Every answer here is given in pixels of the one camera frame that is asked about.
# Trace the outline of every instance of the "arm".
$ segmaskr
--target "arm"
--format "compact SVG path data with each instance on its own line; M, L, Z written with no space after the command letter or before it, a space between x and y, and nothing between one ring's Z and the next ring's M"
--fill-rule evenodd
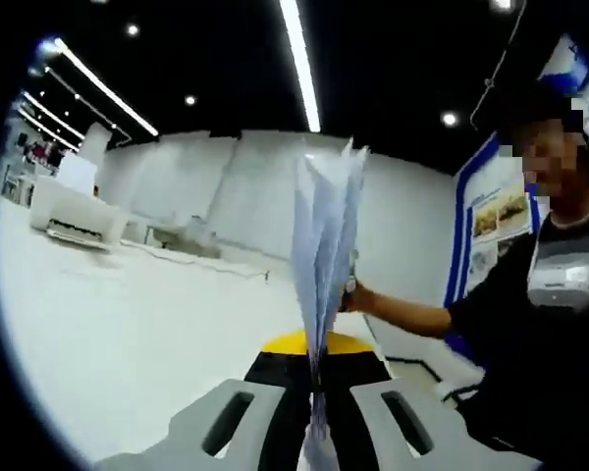
M370 314L422 337L440 339L452 326L452 317L445 308L395 299L373 292L360 284L349 296L346 305L350 311Z

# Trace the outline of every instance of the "ceiling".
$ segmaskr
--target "ceiling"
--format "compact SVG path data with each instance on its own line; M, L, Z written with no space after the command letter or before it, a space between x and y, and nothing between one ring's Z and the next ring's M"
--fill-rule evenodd
M381 0L297 4L322 133L353 135L356 146L447 174L457 172L489 136L495 113L490 100L476 115L478 130L469 116L502 57L518 7L502 12L489 0L431 0L403 9ZM561 32L533 34L539 21L540 12L529 5L498 74L498 89L534 80L548 60ZM138 25L138 36L126 34L129 23ZM160 134L307 131L277 0L81 0L58 33ZM154 139L64 56L44 66L55 76L29 77L24 89L76 130L85 133L101 121L84 99L129 135L129 144ZM186 105L186 95L196 97L193 106ZM448 110L459 116L452 129L441 123ZM61 136L79 141L65 130ZM115 129L111 145L123 140Z

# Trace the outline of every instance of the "desk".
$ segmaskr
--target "desk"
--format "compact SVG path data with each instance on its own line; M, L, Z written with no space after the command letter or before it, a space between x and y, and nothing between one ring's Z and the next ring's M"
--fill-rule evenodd
M4 338L44 415L89 461L159 442L175 413L241 379L266 341L302 325L278 276L266 283L262 270L154 247L261 276L136 247L80 249L34 232L27 216L0 198ZM359 315L339 316L336 331L375 345Z

